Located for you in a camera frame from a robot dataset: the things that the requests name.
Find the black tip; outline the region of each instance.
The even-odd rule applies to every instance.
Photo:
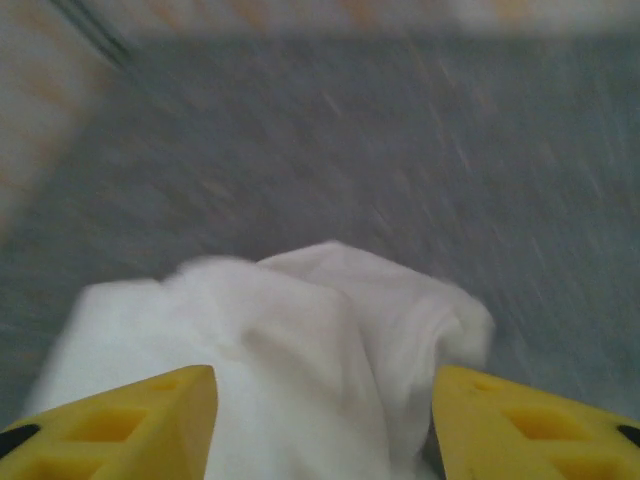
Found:
[[[640,428],[632,427],[631,425],[618,425],[618,431],[636,447],[640,448]]]
[[[34,423],[31,423],[29,425],[22,425],[20,427],[12,428],[11,430],[7,430],[6,432],[1,432],[0,459],[13,452],[16,448],[29,440],[39,431],[40,427]]]

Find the gray carpet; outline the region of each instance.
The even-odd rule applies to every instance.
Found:
[[[86,284],[326,239],[452,280],[489,370],[640,418],[640,42],[138,52],[0,253],[0,422]]]

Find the gray floor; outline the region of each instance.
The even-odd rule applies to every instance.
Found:
[[[0,254],[0,423],[88,283],[335,238],[451,279],[490,370],[640,418],[640,42],[155,42]]]

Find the yellow plastic part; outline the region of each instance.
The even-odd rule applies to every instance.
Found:
[[[3,480],[201,480],[217,412],[213,369],[191,366],[24,418],[41,430]]]
[[[640,479],[640,423],[579,402],[447,366],[433,414],[447,480]]]

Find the white cloth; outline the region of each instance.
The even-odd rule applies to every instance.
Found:
[[[86,289],[28,409],[210,364],[207,479],[413,479],[436,368],[481,366],[492,331],[459,288],[341,244],[203,258]]]

